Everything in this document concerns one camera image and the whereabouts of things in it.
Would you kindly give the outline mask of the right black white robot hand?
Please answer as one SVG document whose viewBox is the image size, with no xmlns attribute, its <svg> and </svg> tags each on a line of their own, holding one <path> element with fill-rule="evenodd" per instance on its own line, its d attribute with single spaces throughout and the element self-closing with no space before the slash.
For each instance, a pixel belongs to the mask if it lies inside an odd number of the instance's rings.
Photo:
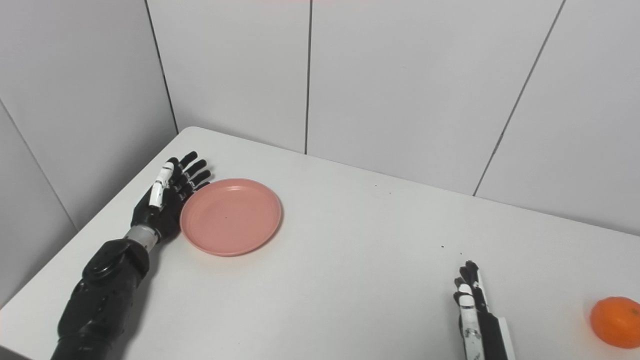
<svg viewBox="0 0 640 360">
<path fill-rule="evenodd" d="M 515 351 L 505 317 L 491 313 L 480 268 L 467 260 L 454 280 L 458 328 L 467 360 L 514 360 Z"/>
</svg>

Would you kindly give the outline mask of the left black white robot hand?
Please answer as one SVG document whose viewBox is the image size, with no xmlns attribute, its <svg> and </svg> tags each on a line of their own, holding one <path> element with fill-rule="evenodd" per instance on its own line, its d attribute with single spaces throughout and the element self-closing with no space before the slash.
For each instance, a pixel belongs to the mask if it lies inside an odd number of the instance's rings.
<svg viewBox="0 0 640 360">
<path fill-rule="evenodd" d="M 210 184 L 208 162 L 198 152 L 188 152 L 182 159 L 169 158 L 135 206 L 131 227 L 144 227 L 156 242 L 174 239 L 180 232 L 180 218 L 187 201 L 199 189 Z"/>
</svg>

